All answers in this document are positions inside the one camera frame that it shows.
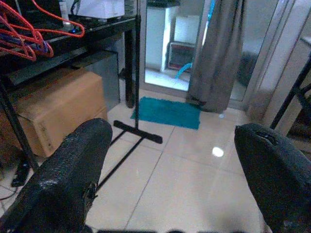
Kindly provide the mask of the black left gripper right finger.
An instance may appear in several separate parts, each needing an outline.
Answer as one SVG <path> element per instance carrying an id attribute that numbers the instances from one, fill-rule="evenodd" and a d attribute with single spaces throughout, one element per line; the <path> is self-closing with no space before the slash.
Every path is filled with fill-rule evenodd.
<path id="1" fill-rule="evenodd" d="M 274 233 L 311 231 L 311 162 L 265 126 L 236 126 L 234 143 L 249 189 Z"/>

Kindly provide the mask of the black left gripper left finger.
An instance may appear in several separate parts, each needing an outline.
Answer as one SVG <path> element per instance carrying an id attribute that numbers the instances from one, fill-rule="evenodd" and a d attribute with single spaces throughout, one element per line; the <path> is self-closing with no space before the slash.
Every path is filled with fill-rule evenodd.
<path id="1" fill-rule="evenodd" d="M 65 137 L 0 219 L 3 233 L 82 233 L 96 198 L 112 127 L 88 120 Z"/>

